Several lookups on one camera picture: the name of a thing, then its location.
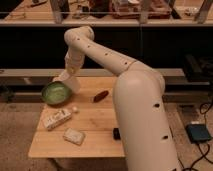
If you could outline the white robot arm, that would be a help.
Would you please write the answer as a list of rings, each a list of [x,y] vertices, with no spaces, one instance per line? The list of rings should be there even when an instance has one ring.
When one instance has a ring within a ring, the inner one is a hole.
[[[117,76],[113,104],[128,171],[181,171],[162,96],[160,72],[141,61],[94,42],[89,26],[69,29],[65,70],[58,80],[76,93],[76,73],[89,57]]]

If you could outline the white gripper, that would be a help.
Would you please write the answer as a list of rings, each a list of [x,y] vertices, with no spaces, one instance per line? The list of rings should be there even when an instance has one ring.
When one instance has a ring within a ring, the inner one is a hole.
[[[72,78],[84,64],[84,56],[82,54],[67,53],[64,60],[65,69],[54,78],[54,81],[67,81]]]

